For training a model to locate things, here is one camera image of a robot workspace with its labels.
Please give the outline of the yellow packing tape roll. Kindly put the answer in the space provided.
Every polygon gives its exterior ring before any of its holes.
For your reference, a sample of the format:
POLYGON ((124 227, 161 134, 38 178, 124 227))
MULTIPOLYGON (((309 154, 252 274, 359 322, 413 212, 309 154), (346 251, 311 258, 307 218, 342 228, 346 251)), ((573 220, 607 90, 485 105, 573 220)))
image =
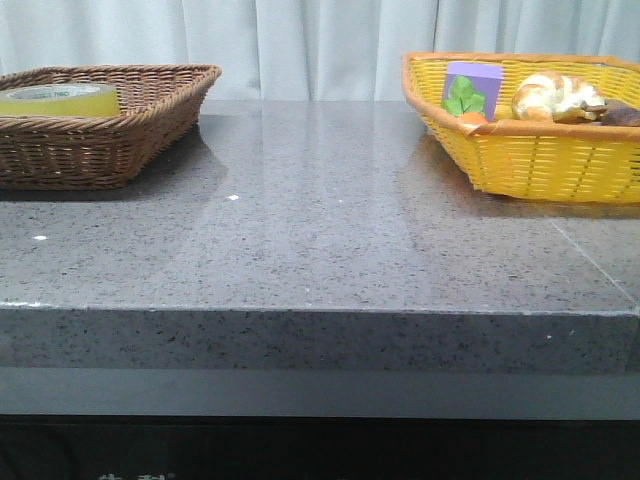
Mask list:
POLYGON ((1 92, 2 116, 111 117, 120 114, 117 90, 101 83, 44 84, 1 92))

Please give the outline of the white curtain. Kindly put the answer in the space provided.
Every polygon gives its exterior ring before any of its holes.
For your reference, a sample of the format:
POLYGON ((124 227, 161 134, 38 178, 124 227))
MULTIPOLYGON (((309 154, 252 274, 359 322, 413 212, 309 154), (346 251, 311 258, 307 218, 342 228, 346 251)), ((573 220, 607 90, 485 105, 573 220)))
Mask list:
POLYGON ((395 101, 407 52, 639 58, 635 1, 5 1, 1 70, 216 64, 218 100, 395 101))

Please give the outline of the toy carrot with green leaves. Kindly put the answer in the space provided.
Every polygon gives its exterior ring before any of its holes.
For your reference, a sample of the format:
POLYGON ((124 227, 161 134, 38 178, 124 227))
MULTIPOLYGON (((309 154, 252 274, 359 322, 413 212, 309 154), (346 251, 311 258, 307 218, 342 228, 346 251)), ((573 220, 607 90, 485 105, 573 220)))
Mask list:
POLYGON ((456 75, 441 101, 441 107, 459 123, 482 125, 489 122, 486 113, 486 95, 478 91, 470 78, 456 75))

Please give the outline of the brown wicker basket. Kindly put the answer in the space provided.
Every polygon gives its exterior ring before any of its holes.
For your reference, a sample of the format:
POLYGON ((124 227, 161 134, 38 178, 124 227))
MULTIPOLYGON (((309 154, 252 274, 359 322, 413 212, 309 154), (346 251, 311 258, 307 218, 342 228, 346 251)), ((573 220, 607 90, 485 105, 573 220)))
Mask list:
POLYGON ((222 70, 212 64, 50 66, 2 76, 1 87, 105 83, 120 113, 98 118, 1 119, 1 186, 105 190, 125 185, 199 119, 222 70))

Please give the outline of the purple box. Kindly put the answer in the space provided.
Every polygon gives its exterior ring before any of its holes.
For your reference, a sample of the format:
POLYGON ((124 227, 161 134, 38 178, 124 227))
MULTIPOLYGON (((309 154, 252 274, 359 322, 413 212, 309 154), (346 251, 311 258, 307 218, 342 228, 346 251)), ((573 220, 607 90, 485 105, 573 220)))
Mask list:
POLYGON ((474 87, 486 95, 485 113, 488 120, 493 121, 503 80, 502 68, 497 65, 476 62, 451 62, 445 75, 442 99, 448 93, 448 88, 456 75, 470 78, 474 87))

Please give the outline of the toy croissant bread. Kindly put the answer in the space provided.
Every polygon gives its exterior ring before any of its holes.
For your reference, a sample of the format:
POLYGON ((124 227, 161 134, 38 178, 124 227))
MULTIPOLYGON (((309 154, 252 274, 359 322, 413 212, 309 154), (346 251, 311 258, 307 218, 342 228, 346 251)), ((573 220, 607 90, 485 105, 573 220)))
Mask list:
POLYGON ((586 79, 552 70, 523 80, 511 102, 516 119, 544 123, 593 122, 606 109, 606 99, 586 79))

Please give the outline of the yellow woven basket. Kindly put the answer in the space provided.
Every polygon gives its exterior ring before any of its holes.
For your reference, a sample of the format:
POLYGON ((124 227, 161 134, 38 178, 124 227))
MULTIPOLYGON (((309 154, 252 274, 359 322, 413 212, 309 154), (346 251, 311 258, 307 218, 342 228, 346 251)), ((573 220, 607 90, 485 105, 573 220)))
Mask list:
POLYGON ((636 203, 636 127, 544 124, 503 117, 463 124, 440 106, 454 61, 503 70, 497 103, 509 107, 529 75, 555 70, 577 75, 606 97, 639 105, 639 66, 612 56, 477 52, 408 52, 402 57, 405 97, 477 190, 561 202, 636 203))

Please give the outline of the dark brown toy pastry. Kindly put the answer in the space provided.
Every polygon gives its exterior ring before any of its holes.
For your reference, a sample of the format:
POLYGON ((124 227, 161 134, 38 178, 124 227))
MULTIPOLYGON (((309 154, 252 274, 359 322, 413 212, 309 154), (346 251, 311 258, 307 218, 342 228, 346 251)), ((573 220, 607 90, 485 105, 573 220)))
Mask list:
POLYGON ((603 125, 618 127, 638 127, 640 112, 638 108, 617 99, 607 99, 599 114, 603 125))

